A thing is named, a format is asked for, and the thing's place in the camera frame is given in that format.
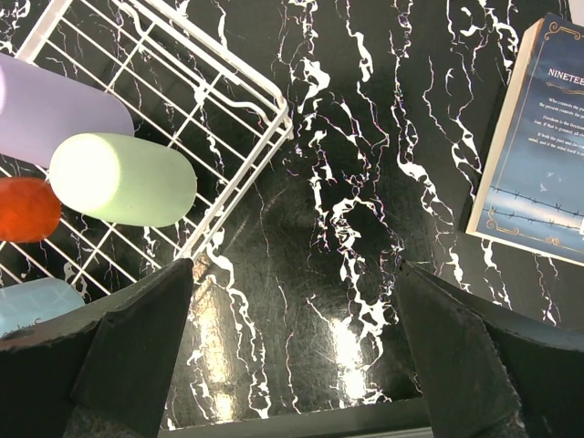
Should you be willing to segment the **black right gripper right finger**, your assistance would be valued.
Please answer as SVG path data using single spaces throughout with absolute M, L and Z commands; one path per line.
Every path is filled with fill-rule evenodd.
M 580 437 L 583 335 L 401 264 L 398 313 L 436 437 Z

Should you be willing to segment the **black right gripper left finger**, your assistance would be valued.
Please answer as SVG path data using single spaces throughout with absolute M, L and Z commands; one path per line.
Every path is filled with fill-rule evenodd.
M 180 258 L 2 337 L 2 436 L 157 436 L 192 294 Z

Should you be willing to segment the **light blue mug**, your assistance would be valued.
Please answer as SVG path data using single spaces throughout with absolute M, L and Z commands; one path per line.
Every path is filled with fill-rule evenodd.
M 1 337 L 81 308 L 85 300 L 63 280 L 46 277 L 1 288 Z

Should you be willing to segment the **light green cup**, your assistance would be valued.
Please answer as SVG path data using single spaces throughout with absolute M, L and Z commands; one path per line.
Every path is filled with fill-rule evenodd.
M 113 133 L 82 133 L 63 141 L 48 176 L 65 206 L 116 224 L 174 224 L 197 194 L 193 166 L 180 152 Z

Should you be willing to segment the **lilac plastic cup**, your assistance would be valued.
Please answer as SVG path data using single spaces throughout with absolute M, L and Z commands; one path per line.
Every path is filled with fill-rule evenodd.
M 74 79 L 1 56 L 1 153 L 46 168 L 56 148 L 80 133 L 133 135 L 127 107 Z

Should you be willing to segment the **white wire dish rack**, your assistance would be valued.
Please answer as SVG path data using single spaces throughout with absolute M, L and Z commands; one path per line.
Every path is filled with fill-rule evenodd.
M 197 177 L 193 205 L 174 224 L 130 226 L 64 208 L 47 239 L 2 243 L 5 287 L 54 277 L 90 301 L 198 256 L 292 136 L 279 89 L 209 47 L 168 1 L 4 1 L 1 50 L 114 96 L 138 138 L 179 152 Z

